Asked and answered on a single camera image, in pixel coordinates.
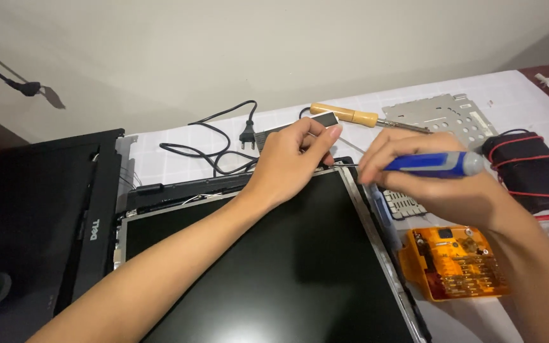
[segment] white label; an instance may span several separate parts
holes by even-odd
[[[493,132],[491,129],[489,129],[489,126],[486,125],[482,117],[480,117],[480,114],[477,112],[469,112],[469,115],[471,115],[478,123],[480,123],[480,126],[482,126],[482,129],[484,130],[484,135],[487,137],[490,137],[493,135]]]

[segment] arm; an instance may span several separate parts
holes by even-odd
[[[296,195],[320,160],[334,163],[329,149],[341,131],[303,118],[270,134],[254,175],[234,199],[110,273],[28,342],[138,342],[255,222]]]
[[[484,171],[462,179],[419,178],[383,171],[405,154],[462,151],[447,133],[423,136],[385,129],[359,163],[360,182],[376,182],[415,198],[431,213],[478,228],[492,246],[523,321],[526,342],[549,343],[549,237],[537,220]]]

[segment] hand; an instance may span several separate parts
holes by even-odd
[[[390,191],[405,193],[442,219],[480,229],[493,228],[495,214],[505,215],[512,209],[523,211],[486,171],[459,179],[422,178],[400,171],[383,171],[398,156],[466,150],[447,132],[424,135],[383,129],[359,162],[359,182],[377,183]]]
[[[342,125],[325,129],[305,117],[285,129],[268,135],[255,171],[242,193],[252,193],[274,208],[298,194],[309,182],[319,161],[334,164],[329,149]]]

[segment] blue screwdriver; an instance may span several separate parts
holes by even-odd
[[[358,164],[336,164],[357,167]],[[483,158],[472,151],[447,151],[434,154],[414,154],[395,158],[384,170],[398,170],[429,178],[462,178],[482,171]]]

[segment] screwdriver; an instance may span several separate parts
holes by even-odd
[[[374,126],[382,126],[383,128],[399,128],[412,131],[421,132],[423,134],[431,134],[428,128],[419,128],[418,126],[398,123],[396,121],[390,121],[385,119],[378,119],[377,113],[362,112],[350,109],[344,109],[342,107],[336,107],[331,105],[312,103],[310,104],[310,113],[319,114],[324,112],[333,112],[338,119],[343,121],[349,121],[350,123],[357,123],[373,128]]]
[[[357,167],[358,164],[334,164],[334,167]],[[472,151],[447,151],[414,154],[395,158],[384,170],[397,170],[429,178],[462,178],[477,175],[484,167],[483,158]]]

